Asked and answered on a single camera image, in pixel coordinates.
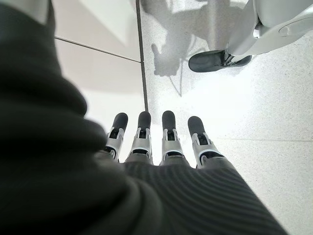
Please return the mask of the left robot hand dark palm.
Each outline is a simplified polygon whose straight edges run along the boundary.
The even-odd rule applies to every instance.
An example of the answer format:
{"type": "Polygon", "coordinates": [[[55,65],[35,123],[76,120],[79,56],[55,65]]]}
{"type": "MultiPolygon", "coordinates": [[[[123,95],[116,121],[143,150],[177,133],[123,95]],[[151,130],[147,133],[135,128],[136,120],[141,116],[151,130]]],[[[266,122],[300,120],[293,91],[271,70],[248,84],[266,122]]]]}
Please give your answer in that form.
{"type": "Polygon", "coordinates": [[[0,232],[3,235],[283,235],[219,153],[192,168],[105,149],[103,128],[57,58],[49,0],[0,3],[0,232]]]}

